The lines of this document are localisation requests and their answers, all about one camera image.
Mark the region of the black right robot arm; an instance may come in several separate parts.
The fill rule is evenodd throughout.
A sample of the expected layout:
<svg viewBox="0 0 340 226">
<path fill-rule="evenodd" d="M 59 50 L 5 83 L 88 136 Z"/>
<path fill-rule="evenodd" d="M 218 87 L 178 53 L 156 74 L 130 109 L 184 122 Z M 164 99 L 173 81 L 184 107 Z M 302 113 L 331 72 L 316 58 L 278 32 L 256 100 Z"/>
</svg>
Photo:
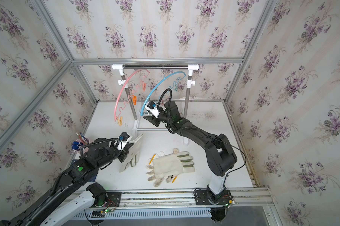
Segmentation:
<svg viewBox="0 0 340 226">
<path fill-rule="evenodd" d="M 155 127 L 164 123 L 165 128 L 171 134 L 178 134 L 199 145 L 206 155 L 207 165 L 212 172 L 210 183 L 206 187 L 208 200 L 217 204 L 222 198 L 231 200 L 231 195 L 226 194 L 225 182 L 231 172 L 245 166 L 234 169 L 238 158 L 234 152 L 237 147 L 231 145 L 224 134 L 215 135 L 195 126 L 187 118 L 180 115 L 175 101 L 172 100 L 172 90 L 167 88 L 160 96 L 158 102 L 146 100 L 143 109 L 148 115 L 143 118 Z"/>
</svg>

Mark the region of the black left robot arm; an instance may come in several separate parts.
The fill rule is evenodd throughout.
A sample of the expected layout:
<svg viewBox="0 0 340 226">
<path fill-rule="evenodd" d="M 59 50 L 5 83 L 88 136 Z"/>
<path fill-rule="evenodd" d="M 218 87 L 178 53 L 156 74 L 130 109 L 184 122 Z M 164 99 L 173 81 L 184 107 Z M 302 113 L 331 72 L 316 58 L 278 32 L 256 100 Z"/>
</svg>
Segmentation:
<svg viewBox="0 0 340 226">
<path fill-rule="evenodd" d="M 99 170 L 116 159 L 124 162 L 134 144 L 127 133 L 122 133 L 120 137 L 98 138 L 81 146 L 80 158 L 60 173 L 44 195 L 13 219 L 1 220 L 0 226 L 39 226 L 44 223 L 63 201 L 96 176 Z"/>
</svg>

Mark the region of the white glove with grey strap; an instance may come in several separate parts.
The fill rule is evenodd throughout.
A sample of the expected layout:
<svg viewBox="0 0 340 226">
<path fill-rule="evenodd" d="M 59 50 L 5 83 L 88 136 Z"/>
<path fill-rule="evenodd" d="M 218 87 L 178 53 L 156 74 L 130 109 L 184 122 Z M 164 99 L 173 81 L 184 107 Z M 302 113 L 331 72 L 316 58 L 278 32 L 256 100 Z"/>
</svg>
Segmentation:
<svg viewBox="0 0 340 226">
<path fill-rule="evenodd" d="M 139 161 L 140 158 L 140 152 L 141 152 L 141 144 L 144 137 L 144 133 L 139 135 L 137 138 L 133 139 L 132 141 L 129 141 L 126 144 L 127 150 L 129 151 L 126 159 L 122 163 L 122 166 L 120 168 L 120 173 L 124 172 L 126 169 L 129 169 L 130 167 L 135 167 L 136 164 Z"/>
</svg>

